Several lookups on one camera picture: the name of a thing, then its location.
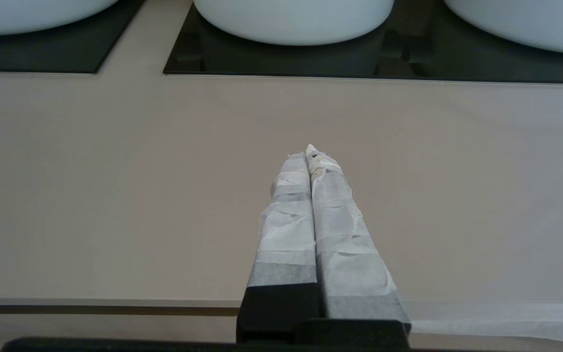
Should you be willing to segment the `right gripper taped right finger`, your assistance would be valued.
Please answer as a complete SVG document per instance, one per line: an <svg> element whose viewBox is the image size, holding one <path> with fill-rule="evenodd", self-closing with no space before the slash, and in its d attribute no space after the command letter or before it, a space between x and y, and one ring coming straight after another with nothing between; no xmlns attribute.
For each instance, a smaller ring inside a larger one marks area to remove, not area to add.
<svg viewBox="0 0 563 352"><path fill-rule="evenodd" d="M325 314L330 319L411 320L380 256L339 163L313 145L306 149L311 180L316 259Z"/></svg>

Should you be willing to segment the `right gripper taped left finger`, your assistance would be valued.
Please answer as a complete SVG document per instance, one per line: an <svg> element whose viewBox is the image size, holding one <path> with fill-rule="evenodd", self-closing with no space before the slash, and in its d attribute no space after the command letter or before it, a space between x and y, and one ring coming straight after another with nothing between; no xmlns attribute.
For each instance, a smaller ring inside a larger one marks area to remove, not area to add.
<svg viewBox="0 0 563 352"><path fill-rule="evenodd" d="M321 316L306 154L284 161L271 195L237 317L239 343L290 343L296 325Z"/></svg>

